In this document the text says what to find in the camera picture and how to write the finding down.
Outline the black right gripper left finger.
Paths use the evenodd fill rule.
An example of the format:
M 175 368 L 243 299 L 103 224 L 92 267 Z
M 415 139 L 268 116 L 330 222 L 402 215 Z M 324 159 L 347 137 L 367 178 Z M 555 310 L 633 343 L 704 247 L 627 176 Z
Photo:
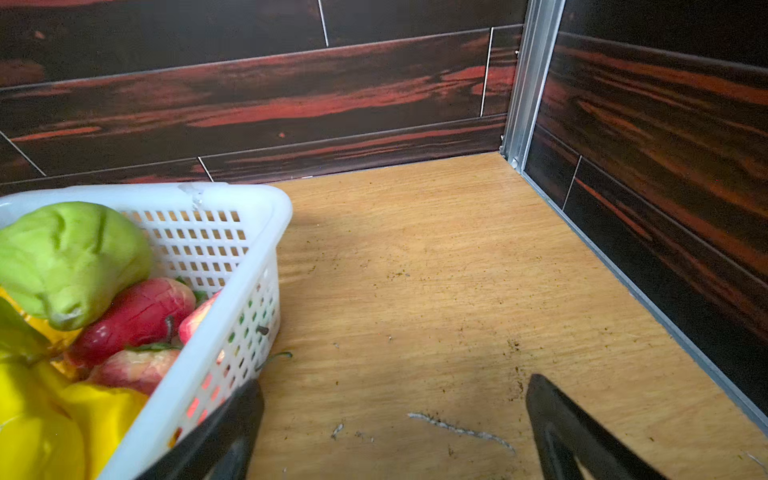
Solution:
M 244 479 L 263 413 L 260 385 L 251 379 L 139 477 Z

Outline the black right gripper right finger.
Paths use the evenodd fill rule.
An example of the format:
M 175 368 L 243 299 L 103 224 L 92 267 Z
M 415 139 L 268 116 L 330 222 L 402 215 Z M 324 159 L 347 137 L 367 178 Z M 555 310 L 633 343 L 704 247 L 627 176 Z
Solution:
M 664 477 L 542 374 L 530 377 L 526 408 L 544 478 Z

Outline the red fake dragon fruit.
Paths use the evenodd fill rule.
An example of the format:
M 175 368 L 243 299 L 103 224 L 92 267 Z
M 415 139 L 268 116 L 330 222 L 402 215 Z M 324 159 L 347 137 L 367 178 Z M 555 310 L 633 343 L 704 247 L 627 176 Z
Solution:
M 128 347 L 167 343 L 196 302 L 193 291 L 177 280 L 140 282 L 119 293 L 100 319 L 82 330 L 65 358 L 91 369 Z

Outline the green fake chayote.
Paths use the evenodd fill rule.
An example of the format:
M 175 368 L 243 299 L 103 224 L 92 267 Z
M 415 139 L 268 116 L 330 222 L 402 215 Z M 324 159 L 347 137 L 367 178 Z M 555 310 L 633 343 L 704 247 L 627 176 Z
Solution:
M 99 204 L 44 206 L 1 229 L 1 287 L 58 331 L 96 322 L 153 265 L 142 230 Z

